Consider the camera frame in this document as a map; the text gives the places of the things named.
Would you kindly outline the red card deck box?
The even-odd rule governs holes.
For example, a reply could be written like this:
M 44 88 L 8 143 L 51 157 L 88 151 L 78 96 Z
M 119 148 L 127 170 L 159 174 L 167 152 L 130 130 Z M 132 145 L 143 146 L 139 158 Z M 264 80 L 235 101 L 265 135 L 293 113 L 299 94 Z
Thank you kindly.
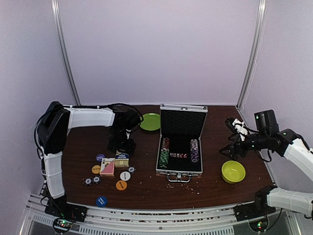
M 115 158 L 103 158 L 100 166 L 101 176 L 114 176 Z

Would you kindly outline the white dealer button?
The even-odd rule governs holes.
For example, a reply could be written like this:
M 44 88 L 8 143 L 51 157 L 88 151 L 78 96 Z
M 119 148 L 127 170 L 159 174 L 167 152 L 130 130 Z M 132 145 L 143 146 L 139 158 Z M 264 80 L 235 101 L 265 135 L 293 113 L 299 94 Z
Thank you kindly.
M 126 181 L 130 180 L 131 177 L 132 177 L 132 174 L 128 171 L 123 171 L 120 173 L 120 180 L 122 180 L 122 181 L 126 182 Z

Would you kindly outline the orange big blind button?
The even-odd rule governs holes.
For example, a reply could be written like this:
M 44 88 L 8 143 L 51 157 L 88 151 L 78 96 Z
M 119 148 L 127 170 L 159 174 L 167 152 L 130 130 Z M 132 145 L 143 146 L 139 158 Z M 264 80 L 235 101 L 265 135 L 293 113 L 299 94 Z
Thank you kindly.
M 123 191 L 127 188 L 128 184 L 126 181 L 123 180 L 119 180 L 118 182 L 116 182 L 115 187 L 117 190 L 119 191 Z

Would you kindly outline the aluminium poker case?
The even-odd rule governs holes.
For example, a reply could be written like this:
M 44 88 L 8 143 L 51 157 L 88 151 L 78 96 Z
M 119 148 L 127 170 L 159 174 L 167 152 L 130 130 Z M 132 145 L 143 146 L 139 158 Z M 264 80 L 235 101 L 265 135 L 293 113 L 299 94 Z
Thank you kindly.
M 160 105 L 160 137 L 156 160 L 156 173 L 163 174 L 170 183 L 189 183 L 192 178 L 203 173 L 201 151 L 201 135 L 208 113 L 207 106 L 199 105 Z M 167 168 L 159 167 L 162 140 L 169 138 L 169 154 L 183 153 L 187 158 L 172 158 L 169 156 Z M 196 139 L 199 146 L 199 161 L 191 162 L 190 141 Z

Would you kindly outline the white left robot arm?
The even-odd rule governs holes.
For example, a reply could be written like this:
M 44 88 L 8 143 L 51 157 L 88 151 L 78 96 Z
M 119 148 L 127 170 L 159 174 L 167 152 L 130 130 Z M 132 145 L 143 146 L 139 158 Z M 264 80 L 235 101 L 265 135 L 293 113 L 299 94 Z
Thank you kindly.
M 43 165 L 42 175 L 49 205 L 59 217 L 66 217 L 70 213 L 62 173 L 62 157 L 66 146 L 74 139 L 82 141 L 82 135 L 90 136 L 92 130 L 96 133 L 107 130 L 108 139 L 105 143 L 108 150 L 132 155 L 136 143 L 131 134 L 143 121 L 143 114 L 136 107 L 124 103 L 93 106 L 64 105 L 58 101 L 50 103 L 37 120 L 34 142 Z

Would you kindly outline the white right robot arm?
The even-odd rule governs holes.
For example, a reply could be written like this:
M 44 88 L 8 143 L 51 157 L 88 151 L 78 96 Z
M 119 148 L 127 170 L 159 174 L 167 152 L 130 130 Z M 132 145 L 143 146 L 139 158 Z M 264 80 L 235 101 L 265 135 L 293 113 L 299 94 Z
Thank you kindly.
M 270 163 L 274 156 L 281 161 L 294 165 L 307 179 L 313 178 L 313 150 L 304 138 L 291 129 L 279 129 L 273 110 L 254 113 L 256 129 L 252 130 L 243 121 L 228 117 L 226 126 L 231 130 L 230 143 L 221 148 L 219 153 L 237 162 L 249 151 Z M 236 206 L 237 220 L 246 220 L 273 213 L 275 209 L 285 209 L 300 213 L 308 219 L 313 217 L 312 192 L 292 191 L 272 183 L 255 193 L 254 200 L 246 205 Z

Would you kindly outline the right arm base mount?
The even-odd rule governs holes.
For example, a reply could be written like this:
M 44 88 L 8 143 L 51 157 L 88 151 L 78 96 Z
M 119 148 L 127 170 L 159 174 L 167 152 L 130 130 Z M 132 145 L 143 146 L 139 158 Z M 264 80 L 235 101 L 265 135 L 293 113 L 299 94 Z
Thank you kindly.
M 264 207 L 259 207 L 254 202 L 248 204 L 237 204 L 234 207 L 234 214 L 238 222 L 255 219 L 262 216 L 264 217 L 274 212 L 276 212 L 275 207 L 269 207 L 267 205 Z

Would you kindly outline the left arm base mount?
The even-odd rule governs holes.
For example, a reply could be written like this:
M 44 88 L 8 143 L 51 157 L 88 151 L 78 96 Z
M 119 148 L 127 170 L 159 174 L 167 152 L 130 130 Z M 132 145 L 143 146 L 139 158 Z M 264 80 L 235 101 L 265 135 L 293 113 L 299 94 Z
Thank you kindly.
M 45 207 L 46 214 L 74 222 L 84 222 L 87 215 L 87 210 L 88 209 L 83 206 L 68 203 L 58 205 L 52 201 L 49 201 Z

